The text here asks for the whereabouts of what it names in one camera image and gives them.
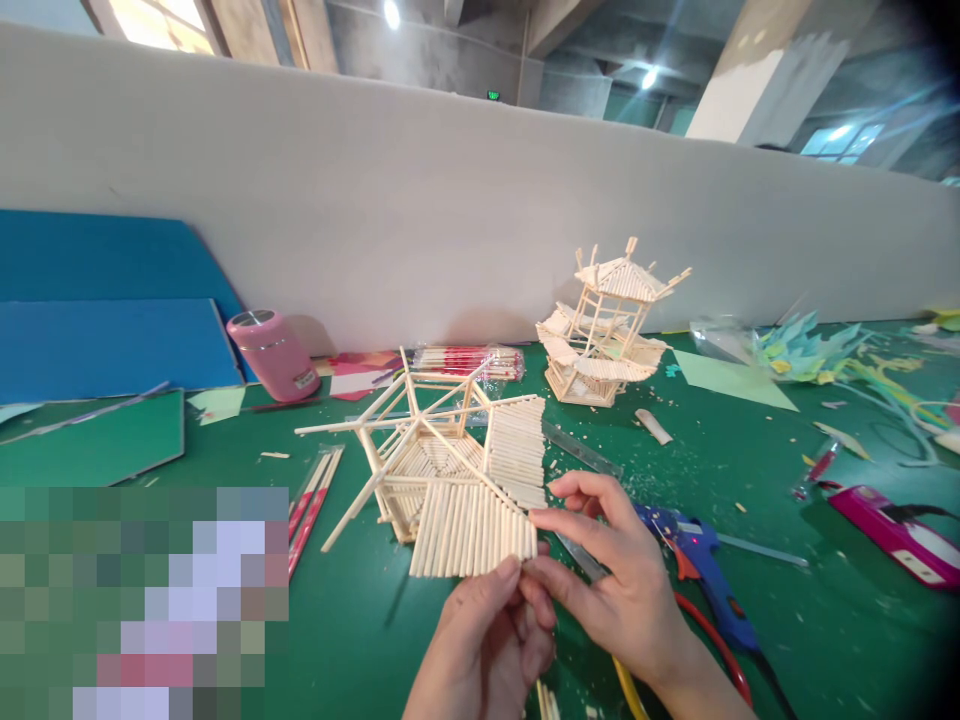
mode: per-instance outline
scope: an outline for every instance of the hand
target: hand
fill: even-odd
[[[550,596],[515,555],[467,578],[443,606],[403,720],[519,720],[553,662],[556,624]]]
[[[530,520],[582,545],[611,575],[587,586],[546,556],[527,561],[524,572],[539,580],[595,643],[655,691],[677,681],[703,647],[677,607],[656,539],[623,488],[606,475],[568,472],[550,490],[566,498],[573,512],[531,510]],[[601,515],[608,525],[597,522]]]

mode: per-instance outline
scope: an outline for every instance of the white partition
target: white partition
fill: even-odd
[[[0,206],[179,218],[314,353],[535,337],[600,244],[648,330],[960,304],[960,194],[892,173],[0,23]]]

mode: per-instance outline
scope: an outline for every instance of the pink glue gun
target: pink glue gun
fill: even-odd
[[[927,587],[960,588],[960,549],[916,520],[931,514],[960,518],[933,505],[894,505],[865,485],[838,492],[828,502]]]

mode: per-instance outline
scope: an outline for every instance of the red cable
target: red cable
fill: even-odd
[[[730,679],[733,681],[733,686],[737,689],[737,692],[740,693],[740,696],[747,701],[747,705],[753,708],[753,698],[750,696],[750,686],[747,684],[747,678],[744,676],[743,670],[740,668],[740,663],[737,662],[737,659],[733,656],[733,653],[730,652],[730,648],[727,646],[727,643],[724,642],[722,637],[720,637],[720,633],[718,633],[717,629],[710,623],[710,621],[703,616],[703,613],[697,609],[696,605],[687,600],[678,592],[673,593],[673,595],[677,599],[677,605],[679,605],[685,613],[697,621],[697,624],[703,628],[703,631],[710,637],[710,640],[713,642],[713,644],[717,646],[717,649],[720,651],[720,657],[723,658],[723,662],[726,664],[727,670],[730,672]]]

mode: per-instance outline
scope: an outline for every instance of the fingernail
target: fingernail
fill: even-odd
[[[504,559],[504,561],[497,566],[497,576],[501,580],[509,580],[518,572],[520,572],[520,558],[516,555],[511,555]]]

